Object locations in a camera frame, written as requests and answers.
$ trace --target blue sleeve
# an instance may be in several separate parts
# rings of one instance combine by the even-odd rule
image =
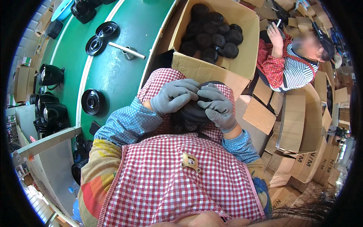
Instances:
[[[154,111],[144,107],[138,98],[130,106],[113,112],[94,135],[94,139],[104,139],[117,146],[136,143],[145,133],[154,131],[163,122]]]
[[[241,134],[234,139],[223,138],[222,146],[233,154],[237,160],[244,163],[251,163],[260,158],[252,145],[250,134],[244,129]]]

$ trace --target open cardboard box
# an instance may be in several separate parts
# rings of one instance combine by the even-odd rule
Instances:
[[[179,53],[182,37],[191,20],[193,5],[203,3],[210,12],[222,14],[229,24],[238,24],[243,30],[243,43],[238,45],[239,54],[234,59],[220,57],[216,65]],[[174,49],[172,68],[183,73],[187,78],[203,83],[220,81],[233,90],[238,99],[249,80],[253,78],[257,62],[259,41],[259,19],[257,14],[232,0],[189,0],[181,14],[171,39],[169,50]]]

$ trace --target metal pipe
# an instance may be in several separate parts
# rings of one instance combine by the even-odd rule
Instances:
[[[127,52],[127,53],[129,53],[129,54],[132,54],[132,55],[134,55],[134,56],[136,56],[136,57],[139,57],[139,58],[141,58],[142,60],[144,60],[144,59],[146,58],[146,56],[145,56],[145,55],[139,54],[139,53],[138,53],[138,52],[136,52],[136,51],[133,51],[133,50],[131,50],[131,49],[127,48],[127,47],[124,47],[124,46],[118,45],[118,44],[116,44],[116,43],[109,42],[109,45],[110,45],[110,46],[113,46],[113,47],[115,47],[115,48],[117,48],[117,49],[119,49],[119,50],[122,50],[122,51],[124,51],[124,52]]]

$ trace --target woman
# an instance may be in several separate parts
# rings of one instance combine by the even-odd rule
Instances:
[[[199,97],[212,100],[198,101],[211,120],[200,132],[210,139],[166,134],[170,113]],[[245,226],[271,217],[263,163],[233,103],[225,85],[200,87],[179,71],[154,71],[95,134],[78,194],[85,226]]]

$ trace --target hand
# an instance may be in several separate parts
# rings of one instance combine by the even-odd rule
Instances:
[[[198,106],[205,109],[207,117],[220,128],[222,133],[232,131],[237,125],[237,120],[233,115],[231,101],[212,83],[201,87],[198,95],[212,100],[212,102],[198,101]]]
[[[272,25],[269,25],[267,29],[267,35],[269,36],[274,47],[282,48],[284,46],[284,40],[282,39],[280,30],[277,28],[274,22],[272,22]]]
[[[199,88],[200,84],[193,79],[166,83],[159,94],[150,100],[151,107],[158,115],[175,113],[190,100],[198,100]]]

